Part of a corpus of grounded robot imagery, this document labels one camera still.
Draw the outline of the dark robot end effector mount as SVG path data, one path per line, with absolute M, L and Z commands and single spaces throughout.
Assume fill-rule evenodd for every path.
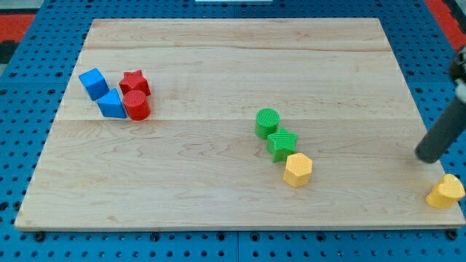
M 465 95 L 465 46 L 454 55 L 449 65 L 449 76 L 457 87 L 456 95 Z

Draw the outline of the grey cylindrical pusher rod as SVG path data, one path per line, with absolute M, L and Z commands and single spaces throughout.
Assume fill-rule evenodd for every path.
M 415 148 L 417 158 L 429 164 L 438 161 L 464 130 L 465 101 L 455 96 Z

